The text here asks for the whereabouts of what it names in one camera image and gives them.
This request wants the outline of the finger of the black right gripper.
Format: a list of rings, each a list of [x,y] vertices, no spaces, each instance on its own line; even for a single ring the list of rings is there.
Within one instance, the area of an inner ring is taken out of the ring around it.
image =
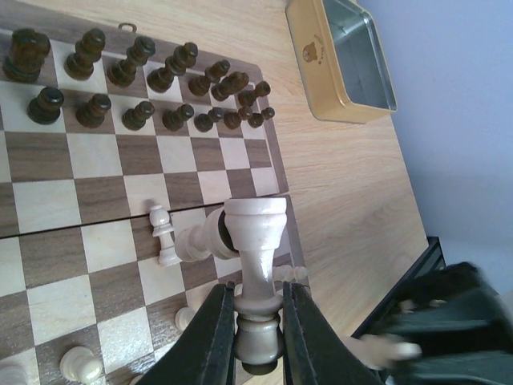
[[[396,384],[510,384],[512,316],[468,262],[415,278],[401,301],[412,309],[389,317],[386,334],[422,353],[392,366]]]

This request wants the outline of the white bishop chess piece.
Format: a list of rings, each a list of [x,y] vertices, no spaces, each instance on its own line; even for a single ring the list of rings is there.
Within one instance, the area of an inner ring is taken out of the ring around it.
[[[163,267],[178,264],[180,259],[177,257],[172,239],[174,227],[168,211],[162,205],[153,205],[150,208],[149,221],[153,226],[152,236],[160,240],[159,264]]]

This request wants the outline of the white rook chess piece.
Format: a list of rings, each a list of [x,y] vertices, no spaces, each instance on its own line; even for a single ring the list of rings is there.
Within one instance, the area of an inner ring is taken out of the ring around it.
[[[272,372],[283,355],[283,298],[274,288],[273,258],[287,223],[286,208],[284,197],[231,199],[224,204],[224,223],[242,271],[242,291],[234,299],[235,356],[251,375]]]

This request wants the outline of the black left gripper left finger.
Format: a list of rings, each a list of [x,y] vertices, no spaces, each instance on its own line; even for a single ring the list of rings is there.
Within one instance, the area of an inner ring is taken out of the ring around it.
[[[234,284],[216,284],[171,350],[139,384],[233,384]]]

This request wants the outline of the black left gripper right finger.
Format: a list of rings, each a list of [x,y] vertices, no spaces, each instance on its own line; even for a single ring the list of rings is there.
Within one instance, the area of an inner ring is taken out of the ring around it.
[[[309,291],[299,283],[283,284],[285,384],[380,384],[343,344]]]

